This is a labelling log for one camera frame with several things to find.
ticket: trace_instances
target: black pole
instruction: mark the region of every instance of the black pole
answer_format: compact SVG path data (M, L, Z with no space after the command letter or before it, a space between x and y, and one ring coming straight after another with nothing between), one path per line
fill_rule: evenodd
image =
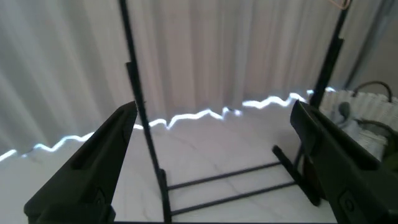
M333 69L335 68L341 47L343 46L344 40L339 38L339 34L341 28L343 27L344 21L346 20L346 16L349 10L348 6L347 9L342 10L337 20L337 24L335 30L333 32L333 37L329 44L328 52L326 53L326 57L323 61L323 65L321 68L321 72L318 76L317 83L315 84L315 88L313 91L313 95L310 99L310 105L315 107L316 109L319 108L322 102L323 95L325 94L325 88L328 86L331 74L333 73ZM294 167L297 169L299 166L299 162L303 155L304 149L301 145L298 149L298 153L294 159Z
M162 206L164 222L171 223L171 209L169 201L169 193L167 192L167 181L166 173L164 170L160 169L159 162L157 160L154 142L152 140L152 135L150 134L150 127L147 118L147 113L144 105L144 94L142 93L141 81L139 78L139 70L137 64L136 53L134 50L134 41L132 38L132 30L130 25L129 12L126 0L119 0L120 11L123 20L124 33L126 35L127 47L129 49L130 62L126 63L127 72L132 86L132 91L136 100L136 105L138 109L139 116L141 118L142 127L144 128L145 139L147 141L149 155L154 167L157 183L159 185L160 194L162 196Z

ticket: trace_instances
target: horizontal bar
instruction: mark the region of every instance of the horizontal bar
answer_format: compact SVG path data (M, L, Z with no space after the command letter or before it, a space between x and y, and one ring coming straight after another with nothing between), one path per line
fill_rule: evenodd
M238 171L234 171L234 172L229 172L226 174L220 174L220 175L216 175L213 177L206 177L203 179L198 179L198 180L193 180L193 181L189 181L186 183L181 183L181 184L176 184L176 185L171 185L167 187L167 190L175 190L175 189L179 189L182 187L188 187L191 185L195 185L195 184L201 184L201 183L205 183L205 182L209 182L212 180L218 180L218 179L222 179L222 178L226 178L226 177L231 177L234 175L239 175L239 174L245 174L247 172L252 172L252 171L256 171L256 170L260 170L260 169L265 169L268 167L273 167L273 166L277 166L277 165L281 165L280 162L273 162L270 164L265 164L265 165L261 165L261 166L256 166L256 167L252 167L252 168L247 168L247 169L243 169L243 170L238 170Z
M172 216L173 215L179 215L179 214L187 213L187 212L191 212L191 211L198 210L198 209L201 209L201 208L207 208L207 207L210 207L210 206L219 205L221 203L226 203L226 202L230 202L230 201L233 201L233 200L238 200L238 199L241 199L241 198L254 196L254 195L257 195L257 194L263 194L263 193L270 192L270 191L277 190L277 189L281 189L281 188L284 188L284 187L290 187L290 186L293 186L295 184L296 184L295 182L289 182L289 183L286 183L286 184L279 184L279 185L275 185L275 186L272 186L272 187L267 187L267 188L264 188L264 189L261 189L261 190L255 190L255 191L252 191L252 192L239 194L239 195L232 196L232 197L215 200L213 202L207 202L207 203L203 203L203 204L200 204L200 205L194 205L194 206L188 207L188 208L182 208L182 209L179 209L179 210L176 210L176 211L172 211Z
M311 201L314 206L319 206L319 204L321 203L321 198L319 197L317 190L301 176L301 174L293 166L292 162L286 157L286 155L278 146L274 146L274 148L272 148L272 152L275 154L276 157L278 157L282 165L285 167L286 171L305 193L309 201Z

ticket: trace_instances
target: bag handle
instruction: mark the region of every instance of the bag handle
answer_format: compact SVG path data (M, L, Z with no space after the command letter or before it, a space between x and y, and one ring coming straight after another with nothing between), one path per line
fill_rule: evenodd
M379 84L379 85L384 86L387 90L388 102L392 103L392 91L391 91L389 85L387 85L387 83L382 82L382 81L371 81L371 82L366 82L366 83L360 84L358 87L356 87L354 89L354 93L352 94L352 97L356 97L359 89L361 89L365 86L368 86L368 85L373 85L373 84Z

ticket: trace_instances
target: cable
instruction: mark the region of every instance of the cable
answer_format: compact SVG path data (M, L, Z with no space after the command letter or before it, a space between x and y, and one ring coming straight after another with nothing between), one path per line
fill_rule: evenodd
M329 0L332 4L334 4L336 7L338 7L341 10L345 10L348 8L349 4L351 4L351 0L342 0L342 4L338 4L334 0Z

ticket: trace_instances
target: white curtain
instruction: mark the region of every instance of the white curtain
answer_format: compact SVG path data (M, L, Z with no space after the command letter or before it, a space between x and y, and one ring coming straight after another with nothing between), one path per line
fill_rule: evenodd
M326 0L131 0L150 119L314 85L339 10ZM380 1L354 1L332 84L344 84ZM0 154L94 131L133 100L117 1L0 1Z

